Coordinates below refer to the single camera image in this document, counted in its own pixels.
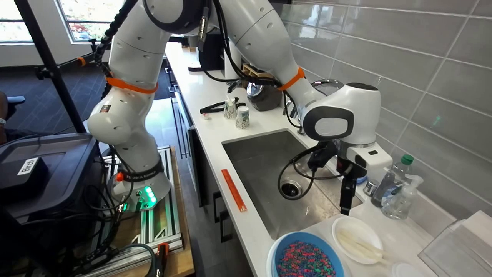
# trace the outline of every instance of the ruler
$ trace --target ruler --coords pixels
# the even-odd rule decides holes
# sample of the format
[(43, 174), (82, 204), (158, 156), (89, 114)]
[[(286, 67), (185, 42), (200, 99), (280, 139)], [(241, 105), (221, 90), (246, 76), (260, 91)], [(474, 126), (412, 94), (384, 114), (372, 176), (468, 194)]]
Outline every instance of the ruler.
[(224, 175), (225, 181), (227, 182), (227, 186), (229, 187), (229, 190), (232, 193), (232, 197), (234, 197), (234, 200), (238, 205), (239, 211), (241, 212), (247, 211), (246, 205), (243, 202), (241, 195), (239, 195), (238, 189), (236, 188), (236, 185), (234, 184), (234, 181), (232, 180), (229, 171), (227, 169), (222, 169), (221, 171), (222, 171), (222, 175)]

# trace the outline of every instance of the sink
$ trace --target sink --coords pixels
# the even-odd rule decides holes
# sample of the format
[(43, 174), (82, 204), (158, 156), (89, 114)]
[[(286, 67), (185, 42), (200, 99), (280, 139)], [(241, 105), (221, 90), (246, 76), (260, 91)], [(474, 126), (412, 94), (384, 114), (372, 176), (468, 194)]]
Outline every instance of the sink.
[[(290, 159), (306, 150), (289, 131), (225, 142), (223, 147), (272, 239), (300, 231), (340, 213), (341, 181), (337, 178), (315, 180), (311, 190), (299, 200), (285, 199), (278, 192), (280, 171)], [(307, 167), (308, 158), (309, 155), (299, 160), (297, 168), (311, 175)], [(322, 168), (318, 169), (316, 176), (333, 174)], [(292, 165), (280, 178), (281, 184), (287, 184), (284, 188), (295, 187), (299, 193), (306, 190), (309, 181), (297, 174)], [(352, 207), (361, 203), (354, 197)]]

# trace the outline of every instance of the plastic bottle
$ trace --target plastic bottle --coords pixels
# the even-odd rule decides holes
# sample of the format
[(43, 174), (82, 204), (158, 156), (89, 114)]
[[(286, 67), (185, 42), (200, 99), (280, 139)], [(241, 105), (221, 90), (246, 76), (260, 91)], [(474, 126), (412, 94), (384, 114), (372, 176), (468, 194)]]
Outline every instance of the plastic bottle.
[(413, 157), (405, 154), (401, 158), (399, 163), (394, 163), (390, 170), (384, 175), (383, 180), (379, 184), (379, 187), (374, 192), (371, 198), (371, 203), (376, 207), (382, 207), (383, 196), (386, 194), (391, 194), (391, 192), (397, 189), (399, 186), (405, 183), (406, 174), (412, 172), (412, 167), (410, 166), (413, 162)]
[(424, 179), (417, 175), (407, 174), (405, 176), (412, 180), (411, 183), (403, 185), (401, 191), (391, 199), (389, 204), (381, 208), (383, 214), (389, 218), (407, 218), (412, 207), (412, 200), (417, 196), (417, 187), (424, 182)]

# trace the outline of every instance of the red button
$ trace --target red button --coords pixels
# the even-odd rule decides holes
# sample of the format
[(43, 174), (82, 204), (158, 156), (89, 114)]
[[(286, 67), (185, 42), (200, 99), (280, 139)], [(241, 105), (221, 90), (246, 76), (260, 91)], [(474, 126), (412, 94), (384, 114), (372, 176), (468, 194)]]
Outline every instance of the red button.
[(122, 182), (123, 180), (124, 180), (123, 173), (121, 173), (121, 172), (116, 173), (116, 181), (117, 182)]

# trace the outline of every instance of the blue bowl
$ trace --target blue bowl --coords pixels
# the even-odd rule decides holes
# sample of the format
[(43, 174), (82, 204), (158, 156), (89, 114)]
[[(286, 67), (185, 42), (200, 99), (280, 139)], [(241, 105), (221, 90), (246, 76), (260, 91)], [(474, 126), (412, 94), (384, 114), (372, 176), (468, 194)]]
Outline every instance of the blue bowl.
[(282, 257), (282, 252), (284, 249), (286, 249), (289, 244), (292, 244), (295, 241), (300, 241), (300, 242), (308, 242), (316, 245), (319, 249), (321, 249), (325, 255), (330, 259), (332, 262), (332, 267), (337, 273), (337, 277), (345, 277), (345, 274), (343, 273), (343, 266), (341, 265), (340, 258), (338, 255), (335, 253), (333, 248), (326, 243), (326, 241), (322, 240), (318, 236), (315, 236), (310, 233), (305, 233), (305, 232), (294, 232), (290, 233), (287, 236), (285, 236), (277, 245), (277, 248), (274, 251), (274, 259), (272, 262), (272, 276), (273, 277), (278, 277), (278, 272), (277, 272), (277, 265)]

